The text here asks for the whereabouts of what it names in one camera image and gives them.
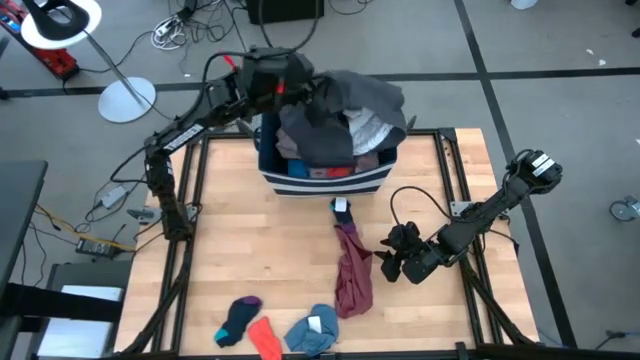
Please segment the grey power adapter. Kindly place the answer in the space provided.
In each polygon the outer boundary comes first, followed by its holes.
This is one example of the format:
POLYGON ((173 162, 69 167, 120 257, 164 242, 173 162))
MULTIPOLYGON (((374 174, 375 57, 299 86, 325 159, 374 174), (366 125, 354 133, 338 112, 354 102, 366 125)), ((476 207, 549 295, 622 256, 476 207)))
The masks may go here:
POLYGON ((101 197, 100 204, 106 209, 111 209, 116 203, 123 200, 127 194, 128 191, 123 186, 118 185, 101 197))

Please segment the navy sock white label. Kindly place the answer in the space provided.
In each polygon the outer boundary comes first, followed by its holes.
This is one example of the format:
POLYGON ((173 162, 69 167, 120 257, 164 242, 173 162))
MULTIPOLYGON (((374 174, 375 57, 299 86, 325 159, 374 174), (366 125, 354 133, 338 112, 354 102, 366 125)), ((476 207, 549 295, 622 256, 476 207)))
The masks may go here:
POLYGON ((355 233, 356 225, 351 213, 351 203, 344 197, 336 197, 330 203, 336 224, 346 233, 355 233))

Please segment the maroon garment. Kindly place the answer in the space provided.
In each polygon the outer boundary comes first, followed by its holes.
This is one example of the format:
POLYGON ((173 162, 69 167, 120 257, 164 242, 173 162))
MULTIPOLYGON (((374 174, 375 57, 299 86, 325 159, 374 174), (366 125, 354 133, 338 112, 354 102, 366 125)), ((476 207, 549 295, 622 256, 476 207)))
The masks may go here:
POLYGON ((343 251, 338 260, 334 304, 337 316, 348 319, 373 306, 373 253, 364 247, 353 223, 337 224, 334 230, 343 251))

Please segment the white round-base floor lamp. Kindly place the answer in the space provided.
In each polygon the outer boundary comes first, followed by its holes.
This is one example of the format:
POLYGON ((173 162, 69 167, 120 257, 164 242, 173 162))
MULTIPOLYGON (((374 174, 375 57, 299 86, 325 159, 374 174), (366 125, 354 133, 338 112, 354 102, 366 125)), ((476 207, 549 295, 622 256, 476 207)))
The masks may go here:
POLYGON ((107 86, 98 101, 98 112, 111 123, 129 123, 145 115, 156 100, 155 86, 142 77, 127 77, 94 39, 102 20, 96 0, 22 0, 27 15, 21 25, 23 39, 40 50, 63 50, 87 41, 117 80, 107 86))

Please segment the blue white-striped fabric bin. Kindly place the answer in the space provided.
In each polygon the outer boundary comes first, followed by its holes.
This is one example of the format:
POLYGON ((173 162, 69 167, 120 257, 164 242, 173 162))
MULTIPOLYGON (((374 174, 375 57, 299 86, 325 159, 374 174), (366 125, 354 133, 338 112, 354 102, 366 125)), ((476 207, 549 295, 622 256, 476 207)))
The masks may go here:
POLYGON ((258 170, 278 195, 313 197, 375 193, 384 183, 398 159, 398 149, 379 153, 379 166, 343 177, 313 179, 289 174, 289 162, 276 149, 276 132, 280 128, 277 115, 263 114, 261 125, 254 131, 253 141, 258 154, 258 170))

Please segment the dark grey white-lined jacket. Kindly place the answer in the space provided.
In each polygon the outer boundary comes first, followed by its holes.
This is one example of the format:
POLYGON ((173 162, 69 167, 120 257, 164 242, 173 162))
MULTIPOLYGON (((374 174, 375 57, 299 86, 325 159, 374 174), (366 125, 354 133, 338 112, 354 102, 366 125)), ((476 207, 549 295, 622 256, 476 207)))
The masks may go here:
POLYGON ((279 120, 307 164, 348 166, 358 156, 405 140, 404 104, 396 85, 352 71, 327 71, 319 75, 311 99, 283 106, 279 120))

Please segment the slate blue sock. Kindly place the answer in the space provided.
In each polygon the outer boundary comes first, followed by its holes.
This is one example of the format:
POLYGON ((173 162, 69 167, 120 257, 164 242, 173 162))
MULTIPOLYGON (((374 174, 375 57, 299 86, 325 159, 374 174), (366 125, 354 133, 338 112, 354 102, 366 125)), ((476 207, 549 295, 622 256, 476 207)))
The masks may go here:
POLYGON ((327 304, 314 305, 284 336, 288 349, 316 356, 330 349, 339 337, 336 310, 327 304))

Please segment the grey cart white panel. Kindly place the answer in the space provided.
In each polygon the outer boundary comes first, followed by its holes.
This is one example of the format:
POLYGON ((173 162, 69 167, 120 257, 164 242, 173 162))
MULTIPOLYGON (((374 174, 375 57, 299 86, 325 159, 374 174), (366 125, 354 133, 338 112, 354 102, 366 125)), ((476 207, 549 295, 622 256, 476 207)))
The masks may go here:
MULTIPOLYGON (((55 264, 47 288, 62 293, 122 301, 131 263, 109 261, 55 264)), ((52 318, 32 336, 26 360, 98 359, 113 349, 115 322, 52 318)))

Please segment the dark grey desk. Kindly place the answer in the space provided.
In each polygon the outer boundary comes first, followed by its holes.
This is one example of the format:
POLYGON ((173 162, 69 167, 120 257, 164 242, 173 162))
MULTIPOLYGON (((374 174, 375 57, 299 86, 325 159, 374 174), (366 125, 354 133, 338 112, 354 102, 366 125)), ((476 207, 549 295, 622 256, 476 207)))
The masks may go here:
POLYGON ((44 160, 0 162, 0 299, 9 287, 47 168, 44 160))

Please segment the navy sock purple toe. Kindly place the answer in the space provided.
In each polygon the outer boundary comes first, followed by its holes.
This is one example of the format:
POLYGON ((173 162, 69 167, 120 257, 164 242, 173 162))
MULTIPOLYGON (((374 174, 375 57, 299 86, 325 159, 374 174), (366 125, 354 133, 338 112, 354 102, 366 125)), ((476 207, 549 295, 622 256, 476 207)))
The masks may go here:
POLYGON ((236 299, 230 306, 227 319, 214 335, 215 343, 220 347, 229 347, 238 343, 249 323, 260 312, 262 300, 256 296, 236 299))

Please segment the white power strip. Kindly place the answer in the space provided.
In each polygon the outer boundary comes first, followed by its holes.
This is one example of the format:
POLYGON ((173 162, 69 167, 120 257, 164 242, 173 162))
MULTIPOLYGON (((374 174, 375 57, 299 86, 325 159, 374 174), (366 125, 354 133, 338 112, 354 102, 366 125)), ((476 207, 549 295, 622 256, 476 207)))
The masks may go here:
POLYGON ((159 22, 151 34, 151 45, 162 51, 173 51, 187 43, 184 23, 179 16, 173 15, 159 22))

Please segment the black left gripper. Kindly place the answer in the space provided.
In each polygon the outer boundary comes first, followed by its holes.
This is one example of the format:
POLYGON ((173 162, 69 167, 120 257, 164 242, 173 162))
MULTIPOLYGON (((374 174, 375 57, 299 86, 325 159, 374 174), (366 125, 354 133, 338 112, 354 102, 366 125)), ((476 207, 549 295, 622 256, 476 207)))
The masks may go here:
POLYGON ((311 98, 314 67, 284 48, 253 48, 243 57, 239 80, 251 108, 281 108, 311 98))

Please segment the red tool box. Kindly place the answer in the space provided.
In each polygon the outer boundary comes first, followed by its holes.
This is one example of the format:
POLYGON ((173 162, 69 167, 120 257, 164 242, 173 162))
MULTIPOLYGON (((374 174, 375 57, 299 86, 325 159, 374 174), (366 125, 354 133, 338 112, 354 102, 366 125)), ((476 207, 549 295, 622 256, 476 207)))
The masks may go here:
POLYGON ((79 72, 77 61, 66 49, 43 50, 29 45, 21 34, 21 26, 27 12, 13 0, 0 0, 0 27, 18 42, 47 70, 61 81, 68 80, 79 72))

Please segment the grey caster wheel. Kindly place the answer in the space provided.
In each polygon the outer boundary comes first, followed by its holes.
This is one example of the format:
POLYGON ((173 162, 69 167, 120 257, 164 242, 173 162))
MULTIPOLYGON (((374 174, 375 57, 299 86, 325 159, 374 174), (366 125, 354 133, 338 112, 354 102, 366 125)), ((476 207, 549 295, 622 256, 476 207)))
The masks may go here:
POLYGON ((633 196, 626 196, 622 200, 612 202, 609 212, 618 221, 633 221, 640 218, 640 200, 633 196))

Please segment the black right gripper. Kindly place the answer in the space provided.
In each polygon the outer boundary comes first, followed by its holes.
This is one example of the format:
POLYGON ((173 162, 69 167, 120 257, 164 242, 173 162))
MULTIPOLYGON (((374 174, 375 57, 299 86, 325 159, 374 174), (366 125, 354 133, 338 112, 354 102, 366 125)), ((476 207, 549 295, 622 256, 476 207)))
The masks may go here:
POLYGON ((400 241, 387 238, 381 240, 380 245, 384 249, 375 250, 374 254, 383 260, 381 271, 386 280, 391 283, 398 280, 402 270, 402 273, 412 284, 420 284, 446 260, 446 255, 440 244, 433 241, 422 243, 411 252, 403 264, 399 253, 401 250, 400 241))

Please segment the black box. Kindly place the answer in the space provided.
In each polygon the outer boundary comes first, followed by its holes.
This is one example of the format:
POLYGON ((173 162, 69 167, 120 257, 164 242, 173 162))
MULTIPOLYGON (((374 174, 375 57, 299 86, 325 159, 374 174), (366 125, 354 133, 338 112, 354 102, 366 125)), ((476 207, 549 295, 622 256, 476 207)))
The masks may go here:
POLYGON ((244 0, 250 23, 314 20, 324 16, 324 0, 244 0))

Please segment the black power brick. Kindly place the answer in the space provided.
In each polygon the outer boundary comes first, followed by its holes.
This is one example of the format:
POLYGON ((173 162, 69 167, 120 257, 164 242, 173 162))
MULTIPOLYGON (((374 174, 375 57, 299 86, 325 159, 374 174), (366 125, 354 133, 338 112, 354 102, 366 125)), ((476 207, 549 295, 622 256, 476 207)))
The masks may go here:
POLYGON ((117 255, 118 249, 110 244, 80 239, 76 245, 75 252, 93 257, 113 259, 117 255))

